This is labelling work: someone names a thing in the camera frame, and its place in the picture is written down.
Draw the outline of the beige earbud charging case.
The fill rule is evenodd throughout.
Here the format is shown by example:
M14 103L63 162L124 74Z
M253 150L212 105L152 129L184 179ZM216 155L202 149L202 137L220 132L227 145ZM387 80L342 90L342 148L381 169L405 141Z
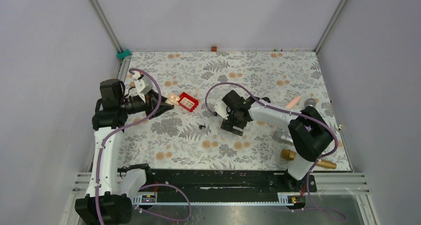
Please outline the beige earbud charging case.
M178 106L180 101L180 97L175 93L170 93L165 100L165 103Z

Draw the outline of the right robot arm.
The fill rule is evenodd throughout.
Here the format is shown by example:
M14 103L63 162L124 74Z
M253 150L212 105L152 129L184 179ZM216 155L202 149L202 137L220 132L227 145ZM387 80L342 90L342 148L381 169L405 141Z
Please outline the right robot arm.
M231 90L215 104L214 114L223 118L222 130L239 136L247 123L252 121L262 121L288 131L297 153L284 181L291 191L297 191L304 185L304 177L334 140L333 132L311 106L301 111L287 110L275 107L264 98L244 98Z

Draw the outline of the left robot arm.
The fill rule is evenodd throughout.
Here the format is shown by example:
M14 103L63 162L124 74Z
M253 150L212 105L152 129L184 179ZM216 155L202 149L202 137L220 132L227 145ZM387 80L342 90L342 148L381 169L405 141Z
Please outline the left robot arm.
M125 95L125 85L119 79L100 84L92 127L95 152L92 174L85 196L75 201L75 211L87 225L127 224L132 218L132 200L139 189L153 187L154 178L148 164L131 165L121 183L117 181L118 151L130 114L145 112L145 119L172 110L165 103L158 83L148 77L135 82L136 96Z

